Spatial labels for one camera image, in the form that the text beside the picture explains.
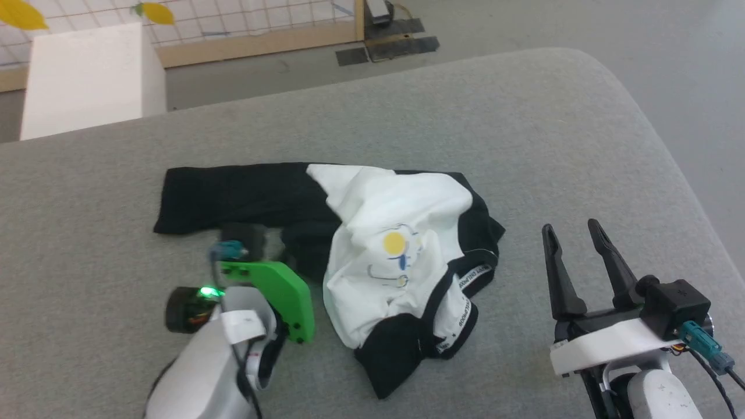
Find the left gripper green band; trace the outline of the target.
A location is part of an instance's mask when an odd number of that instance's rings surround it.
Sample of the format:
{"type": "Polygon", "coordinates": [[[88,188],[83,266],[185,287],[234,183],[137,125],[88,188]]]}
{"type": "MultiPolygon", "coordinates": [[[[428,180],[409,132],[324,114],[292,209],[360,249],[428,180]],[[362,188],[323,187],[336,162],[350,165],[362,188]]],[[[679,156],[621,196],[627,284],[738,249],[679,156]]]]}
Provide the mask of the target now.
{"type": "Polygon", "coordinates": [[[288,328],[288,339],[309,344],[315,337],[315,318],[308,284],[292,269],[301,268],[304,278],[322,282],[327,272],[334,233],[301,238],[300,228],[284,228],[279,261],[222,261],[228,283],[249,283],[277,310],[288,328]]]}

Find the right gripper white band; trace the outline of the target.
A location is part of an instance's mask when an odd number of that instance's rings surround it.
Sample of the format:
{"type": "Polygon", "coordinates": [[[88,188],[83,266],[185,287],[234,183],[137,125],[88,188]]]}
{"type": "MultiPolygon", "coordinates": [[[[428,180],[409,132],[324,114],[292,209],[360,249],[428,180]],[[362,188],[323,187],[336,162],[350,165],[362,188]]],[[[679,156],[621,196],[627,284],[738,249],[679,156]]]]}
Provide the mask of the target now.
{"type": "Polygon", "coordinates": [[[677,343],[676,339],[662,340],[641,320],[639,306],[643,300],[636,292],[637,278],[601,223],[589,218],[587,225],[594,249],[603,258],[613,290],[612,303],[618,310],[588,313],[562,261],[562,248],[553,226],[546,223],[542,227],[542,243],[551,313],[556,320],[549,357],[556,376],[612,361],[630,361],[677,343]]]}

